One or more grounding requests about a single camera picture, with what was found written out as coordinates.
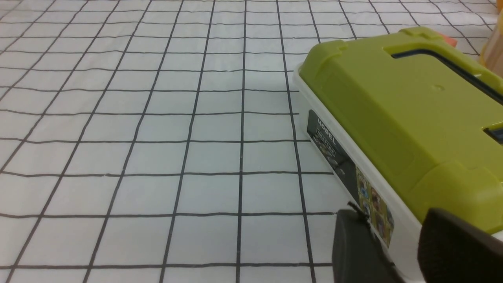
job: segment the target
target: label sticker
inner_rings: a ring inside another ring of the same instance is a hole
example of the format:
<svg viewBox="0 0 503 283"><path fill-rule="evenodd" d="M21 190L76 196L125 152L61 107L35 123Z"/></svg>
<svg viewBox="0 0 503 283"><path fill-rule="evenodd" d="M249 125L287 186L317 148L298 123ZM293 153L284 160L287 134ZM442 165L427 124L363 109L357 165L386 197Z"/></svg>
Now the label sticker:
<svg viewBox="0 0 503 283"><path fill-rule="evenodd" d="M307 133L328 161L332 169L334 171L337 170L339 163L343 162L344 158L340 156L336 150L337 142L335 137L313 110L309 111Z"/></svg>
<svg viewBox="0 0 503 283"><path fill-rule="evenodd" d="M372 226L379 233L386 246L389 247L395 226L393 215L391 215L386 203L358 167L356 167L356 178L360 208L370 217Z"/></svg>

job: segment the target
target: yellow-green lid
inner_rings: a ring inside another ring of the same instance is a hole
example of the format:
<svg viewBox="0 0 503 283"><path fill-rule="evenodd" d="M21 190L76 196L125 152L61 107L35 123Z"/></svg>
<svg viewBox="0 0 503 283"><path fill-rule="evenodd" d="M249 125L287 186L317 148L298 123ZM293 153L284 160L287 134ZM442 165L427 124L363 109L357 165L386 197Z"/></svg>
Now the yellow-green lid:
<svg viewBox="0 0 503 283"><path fill-rule="evenodd" d="M318 44L299 74L420 222L503 230L501 78L424 27Z"/></svg>

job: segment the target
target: plastic box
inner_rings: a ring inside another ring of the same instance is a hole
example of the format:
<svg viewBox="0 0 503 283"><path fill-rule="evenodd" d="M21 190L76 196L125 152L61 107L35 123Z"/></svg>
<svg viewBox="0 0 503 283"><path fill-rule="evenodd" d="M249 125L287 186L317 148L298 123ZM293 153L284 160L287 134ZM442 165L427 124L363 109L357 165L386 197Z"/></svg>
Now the plastic box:
<svg viewBox="0 0 503 283"><path fill-rule="evenodd" d="M430 207L503 239L501 78L417 27L318 44L294 83L302 127L406 281L424 281Z"/></svg>

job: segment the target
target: grid pattern tablecloth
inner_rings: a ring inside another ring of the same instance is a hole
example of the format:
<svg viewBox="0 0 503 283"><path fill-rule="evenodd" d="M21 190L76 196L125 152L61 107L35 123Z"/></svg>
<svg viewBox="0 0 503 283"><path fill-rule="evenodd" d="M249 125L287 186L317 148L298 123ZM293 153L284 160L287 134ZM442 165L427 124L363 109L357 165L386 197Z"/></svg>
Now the grid pattern tablecloth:
<svg viewBox="0 0 503 283"><path fill-rule="evenodd" d="M318 42L487 0L0 1L0 282L333 282L347 197L297 127Z"/></svg>

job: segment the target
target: orange object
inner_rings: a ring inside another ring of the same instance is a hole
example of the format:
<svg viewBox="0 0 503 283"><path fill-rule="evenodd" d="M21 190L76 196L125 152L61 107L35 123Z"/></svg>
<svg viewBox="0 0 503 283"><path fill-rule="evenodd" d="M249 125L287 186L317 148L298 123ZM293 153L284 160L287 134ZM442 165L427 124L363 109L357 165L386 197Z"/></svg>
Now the orange object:
<svg viewBox="0 0 503 283"><path fill-rule="evenodd" d="M446 35L443 35L443 34L441 34L441 33L440 33L440 35L442 35L442 36L444 37L445 41L446 41L447 43L449 43L452 47L456 47L456 45L458 44L458 41L457 41L456 39L454 39L454 38L450 38L450 37L448 37L448 36L446 36Z"/></svg>

